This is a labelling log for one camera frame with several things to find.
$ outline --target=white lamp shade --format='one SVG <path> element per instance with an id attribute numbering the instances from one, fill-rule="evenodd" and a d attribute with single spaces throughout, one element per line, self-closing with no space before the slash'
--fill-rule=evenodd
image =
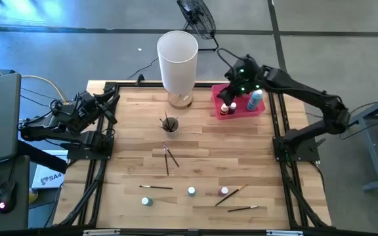
<path id="1" fill-rule="evenodd" d="M 170 31 L 157 43 L 161 80 L 173 94 L 187 95 L 195 85 L 198 42 L 185 31 Z"/>

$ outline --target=pink container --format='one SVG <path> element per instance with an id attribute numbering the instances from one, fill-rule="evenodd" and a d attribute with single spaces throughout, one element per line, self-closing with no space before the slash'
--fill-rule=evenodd
<path id="1" fill-rule="evenodd" d="M 221 84 L 221 85 L 213 85 L 211 90 L 213 93 L 213 100 L 215 105 L 215 117 L 219 120 L 224 119 L 234 119 L 234 118 L 241 118 L 241 117 L 250 117 L 250 116 L 257 116 L 260 115 L 265 110 L 265 104 L 263 100 L 259 102 L 259 105 L 254 111 L 249 111 L 247 109 L 247 103 L 249 102 L 249 97 L 244 98 L 242 97 L 236 97 L 234 98 L 233 102 L 237 103 L 236 112 L 231 115 L 220 115 L 221 105 L 224 104 L 224 102 L 217 98 L 217 95 L 220 93 L 220 91 L 227 87 L 228 84 Z"/>

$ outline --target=black fan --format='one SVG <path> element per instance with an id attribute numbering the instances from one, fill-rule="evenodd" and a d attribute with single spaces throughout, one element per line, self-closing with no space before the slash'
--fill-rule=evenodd
<path id="1" fill-rule="evenodd" d="M 219 47 L 215 39 L 215 31 L 217 29 L 207 5 L 202 0 L 177 0 L 177 4 L 186 19 L 186 25 L 183 30 L 187 30 L 190 26 L 202 39 L 214 39 L 217 45 L 214 49 L 199 49 L 199 51 L 216 51 Z"/>

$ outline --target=concrete floor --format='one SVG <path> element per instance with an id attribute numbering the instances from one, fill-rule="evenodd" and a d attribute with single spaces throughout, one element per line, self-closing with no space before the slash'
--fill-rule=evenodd
<path id="1" fill-rule="evenodd" d="M 204 0 L 218 30 L 272 30 L 266 0 Z M 175 0 L 5 0 L 0 26 L 64 28 L 180 29 L 184 19 Z M 378 31 L 378 1 L 274 0 L 283 31 Z M 0 31 L 0 68 L 51 79 L 71 98 L 89 79 L 124 79 L 148 65 L 156 55 L 160 34 L 23 33 Z M 273 35 L 217 35 L 220 45 L 238 55 L 249 53 L 258 63 L 278 67 Z M 199 39 L 199 45 L 213 45 Z M 378 37 L 282 37 L 291 76 L 320 90 L 338 94 L 350 108 L 378 101 Z M 225 80 L 227 67 L 212 52 L 198 56 L 199 80 Z M 156 62 L 142 72 L 160 79 Z M 24 79 L 22 86 L 48 96 L 48 84 Z M 50 100 L 22 91 L 39 102 Z M 315 114 L 319 111 L 307 106 Z M 20 117 L 34 117 L 46 108 L 21 101 Z M 326 197 L 333 225 L 340 229 L 378 232 L 378 190 L 364 193 L 362 184 L 376 180 L 360 135 L 345 141 L 324 135 L 319 147 Z M 56 149 L 34 142 L 41 149 Z M 41 227 L 50 205 L 30 212 L 30 227 Z"/>

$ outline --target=white cap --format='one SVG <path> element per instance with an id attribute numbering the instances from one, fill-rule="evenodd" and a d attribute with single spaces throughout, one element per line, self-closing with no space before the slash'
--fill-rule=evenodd
<path id="1" fill-rule="evenodd" d="M 221 105 L 221 111 L 227 111 L 228 106 L 226 104 Z"/>
<path id="2" fill-rule="evenodd" d="M 150 200 L 147 197 L 143 197 L 142 200 L 141 200 L 141 203 L 143 205 L 147 205 L 149 202 L 150 202 Z"/>
<path id="3" fill-rule="evenodd" d="M 227 194 L 228 193 L 228 188 L 227 187 L 222 187 L 221 188 L 221 193 L 222 194 Z"/>
<path id="4" fill-rule="evenodd" d="M 189 187 L 188 188 L 188 193 L 194 194 L 195 193 L 195 188 L 194 187 Z"/>

